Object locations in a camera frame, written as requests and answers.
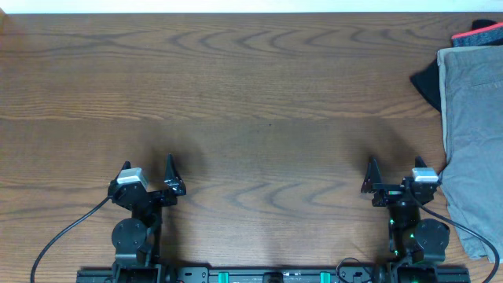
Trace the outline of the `grey shorts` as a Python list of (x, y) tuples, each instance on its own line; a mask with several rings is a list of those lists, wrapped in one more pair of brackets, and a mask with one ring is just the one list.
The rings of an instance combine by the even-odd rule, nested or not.
[(502, 48), (456, 47), (437, 53), (446, 166), (442, 191), (471, 259), (502, 261)]

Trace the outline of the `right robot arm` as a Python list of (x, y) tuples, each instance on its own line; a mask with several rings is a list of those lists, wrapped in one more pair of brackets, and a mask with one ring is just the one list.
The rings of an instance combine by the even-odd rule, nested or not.
[(446, 259), (450, 228), (435, 219), (423, 219), (420, 209), (434, 200), (439, 176), (421, 157), (410, 176), (386, 184), (375, 158), (368, 162), (361, 192), (373, 195), (374, 207), (388, 210), (389, 249), (395, 259), (374, 269), (372, 282), (437, 282), (437, 263)]

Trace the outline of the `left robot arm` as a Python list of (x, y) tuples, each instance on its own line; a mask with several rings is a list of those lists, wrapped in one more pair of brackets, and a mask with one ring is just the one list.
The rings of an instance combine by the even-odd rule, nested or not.
[(131, 217), (116, 224), (112, 244), (116, 249), (111, 274), (105, 282), (176, 282), (172, 267), (161, 262), (160, 236), (162, 209), (174, 206), (186, 195), (186, 186), (178, 173), (174, 157), (167, 156), (163, 183), (165, 189), (148, 191), (148, 180), (140, 167), (125, 162), (110, 182), (108, 198), (131, 212)]

